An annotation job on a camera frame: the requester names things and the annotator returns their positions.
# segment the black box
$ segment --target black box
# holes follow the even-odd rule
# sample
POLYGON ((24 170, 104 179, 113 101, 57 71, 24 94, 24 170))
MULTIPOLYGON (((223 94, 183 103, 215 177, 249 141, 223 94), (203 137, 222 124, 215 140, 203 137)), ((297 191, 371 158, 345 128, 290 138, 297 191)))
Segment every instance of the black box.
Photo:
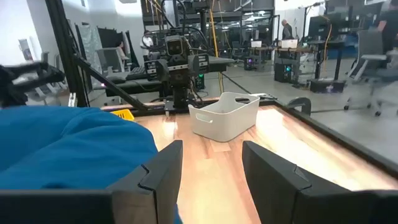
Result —
POLYGON ((342 93, 346 81, 340 80, 310 80, 310 90, 314 93, 342 93))
POLYGON ((275 63, 274 80, 281 83, 290 83, 292 81, 292 65, 283 65, 275 63))
POLYGON ((197 90, 205 89, 205 75, 199 74, 195 77, 195 87, 197 90))
POLYGON ((246 71, 251 71, 253 70, 253 63, 254 60, 251 57, 246 57, 244 58, 244 65, 243 65, 243 69, 245 69, 246 71))

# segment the concrete floor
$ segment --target concrete floor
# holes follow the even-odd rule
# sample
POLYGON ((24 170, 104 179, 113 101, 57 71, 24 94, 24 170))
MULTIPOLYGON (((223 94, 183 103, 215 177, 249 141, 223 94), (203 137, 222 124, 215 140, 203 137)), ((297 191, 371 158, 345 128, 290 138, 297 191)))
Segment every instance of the concrete floor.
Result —
MULTIPOLYGON (((350 70, 353 59, 344 59, 341 63, 339 79, 346 79, 345 73, 350 70)), ((335 72, 335 60, 329 60, 326 69, 322 69, 321 77, 333 77, 335 72)), ((273 68, 268 67, 266 72, 244 71, 241 67, 228 67, 227 74, 235 82, 249 90, 251 93, 269 93, 283 102, 304 96, 312 101, 312 111, 341 110, 346 100, 351 95, 367 95, 369 88, 366 86, 348 86, 344 93, 316 94, 308 90, 298 90, 289 84, 274 81, 273 68)), ((201 96, 219 96, 217 73, 205 75, 206 89, 199 93, 201 96)), ((224 79, 224 90, 236 93, 245 93, 228 79, 224 79)), ((91 106, 103 106, 103 103, 110 101, 105 94, 98 94, 99 97, 91 102, 91 106)), ((144 93, 137 95, 138 99, 148 102, 157 98, 156 93, 144 93)), ((398 145, 398 138, 395 131, 398 130, 398 118, 396 108, 392 105, 386 106, 381 117, 375 118, 373 112, 364 109, 353 111, 332 111, 313 113, 312 118, 327 125, 329 128, 338 131, 348 138, 372 149, 384 157, 398 163, 398 152, 395 152, 398 145)))

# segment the person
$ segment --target person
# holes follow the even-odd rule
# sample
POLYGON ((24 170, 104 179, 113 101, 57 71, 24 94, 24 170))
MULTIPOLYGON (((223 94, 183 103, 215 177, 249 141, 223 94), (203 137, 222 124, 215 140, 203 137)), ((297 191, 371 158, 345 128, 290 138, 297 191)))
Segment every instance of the person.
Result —
POLYGON ((286 19, 282 20, 282 26, 284 27, 282 32, 282 40, 291 40, 293 39, 293 29, 292 26, 286 21, 286 19))
POLYGON ((378 31, 382 32, 383 52, 394 48, 398 41, 398 0, 391 0, 388 11, 380 15, 378 31))
POLYGON ((120 57, 122 58, 122 61, 125 62, 127 60, 129 60, 129 57, 126 56, 126 54, 124 53, 124 43, 122 40, 119 40, 116 42, 116 48, 118 49, 118 52, 120 54, 120 57))
POLYGON ((142 48, 142 55, 144 56, 144 61, 148 61, 148 55, 149 55, 149 50, 147 49, 146 46, 150 47, 153 46, 153 41, 152 38, 149 37, 150 32, 148 30, 144 31, 144 37, 142 38, 142 41, 140 43, 140 46, 142 48))

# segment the ceiling light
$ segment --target ceiling light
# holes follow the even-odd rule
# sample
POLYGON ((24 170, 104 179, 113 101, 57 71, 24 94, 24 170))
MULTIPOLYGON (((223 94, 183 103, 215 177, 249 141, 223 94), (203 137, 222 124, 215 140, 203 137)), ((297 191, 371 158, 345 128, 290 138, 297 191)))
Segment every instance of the ceiling light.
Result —
POLYGON ((249 19, 246 19, 245 21, 255 21, 256 19, 259 19, 260 17, 257 16, 251 16, 249 19))

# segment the yellow cable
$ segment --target yellow cable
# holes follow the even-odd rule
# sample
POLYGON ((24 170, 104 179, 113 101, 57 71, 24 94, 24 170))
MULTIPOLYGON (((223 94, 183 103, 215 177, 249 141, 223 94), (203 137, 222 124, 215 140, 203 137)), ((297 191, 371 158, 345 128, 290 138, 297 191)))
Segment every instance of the yellow cable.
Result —
POLYGON ((158 10, 159 12, 162 12, 158 7, 156 7, 153 3, 152 6, 155 7, 156 10, 158 10))
POLYGON ((155 10, 155 13, 156 13, 157 24, 160 25, 159 15, 157 14, 157 10, 155 10))
POLYGON ((147 13, 149 13, 149 10, 148 10, 148 0, 145 0, 145 8, 147 9, 147 13))
MULTIPOLYGON (((217 40, 216 40, 216 29, 214 27, 213 11, 211 9, 209 11, 210 11, 211 28, 212 28, 212 32, 213 32, 213 42, 214 42, 214 46, 215 46, 215 55, 216 55, 216 57, 218 57, 218 48, 217 48, 217 40)), ((223 75, 220 72, 218 73, 218 84, 220 86, 220 92, 223 93, 224 92, 223 75)))
MULTIPOLYGON (((325 18, 326 21, 330 22, 329 18, 327 18, 326 16, 322 16, 322 17, 325 18)), ((325 49, 324 49, 324 53, 323 53, 323 61, 325 62, 324 66, 323 66, 324 72, 326 71, 326 49, 328 47, 328 42, 329 42, 330 35, 331 35, 331 27, 332 27, 332 25, 330 24, 329 34, 328 34, 328 38, 326 39, 326 42, 325 42, 325 49)))

